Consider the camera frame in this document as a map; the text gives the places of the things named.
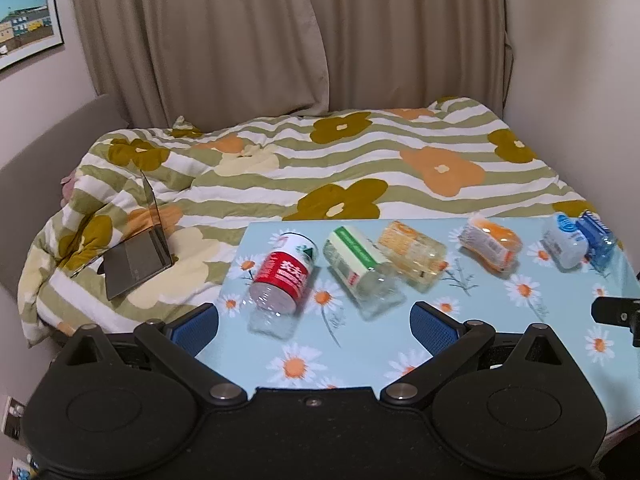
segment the curtain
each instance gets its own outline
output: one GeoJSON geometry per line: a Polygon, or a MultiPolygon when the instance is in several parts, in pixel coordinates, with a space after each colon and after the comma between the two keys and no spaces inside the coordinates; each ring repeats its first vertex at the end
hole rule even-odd
{"type": "Polygon", "coordinates": [[[330,110],[422,107],[468,96],[502,115],[504,0],[311,0],[330,110]]]}
{"type": "Polygon", "coordinates": [[[98,93],[137,127],[177,116],[213,131],[328,107],[309,0],[74,0],[98,93]]]}

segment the green label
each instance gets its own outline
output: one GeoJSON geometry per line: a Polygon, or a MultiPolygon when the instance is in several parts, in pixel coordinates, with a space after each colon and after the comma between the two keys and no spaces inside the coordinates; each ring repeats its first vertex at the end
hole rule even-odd
{"type": "Polygon", "coordinates": [[[353,254],[360,260],[360,262],[367,267],[367,269],[373,269],[378,262],[373,259],[373,256],[367,252],[367,250],[357,241],[351,233],[344,227],[338,227],[335,234],[344,242],[344,244],[351,250],[353,254]]]}

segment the black picture frame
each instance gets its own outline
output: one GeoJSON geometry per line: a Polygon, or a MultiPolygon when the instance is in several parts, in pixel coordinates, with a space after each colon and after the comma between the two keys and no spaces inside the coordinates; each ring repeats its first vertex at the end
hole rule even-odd
{"type": "Polygon", "coordinates": [[[56,0],[26,7],[21,1],[27,0],[16,0],[17,8],[8,11],[0,8],[0,73],[65,43],[56,0]]]}

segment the laptop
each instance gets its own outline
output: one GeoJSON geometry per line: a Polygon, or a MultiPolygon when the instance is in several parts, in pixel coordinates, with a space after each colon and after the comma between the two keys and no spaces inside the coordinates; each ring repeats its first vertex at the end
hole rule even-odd
{"type": "Polygon", "coordinates": [[[153,225],[104,253],[104,279],[108,300],[129,292],[174,264],[162,229],[158,203],[144,173],[142,186],[153,225]]]}

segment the bottle with green label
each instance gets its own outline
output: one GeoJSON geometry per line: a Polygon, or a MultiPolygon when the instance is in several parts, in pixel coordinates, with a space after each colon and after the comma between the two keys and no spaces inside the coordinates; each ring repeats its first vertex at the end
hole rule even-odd
{"type": "Polygon", "coordinates": [[[393,264],[358,229],[341,226],[329,234],[322,254],[356,299],[362,317],[372,319],[405,300],[393,264]]]}

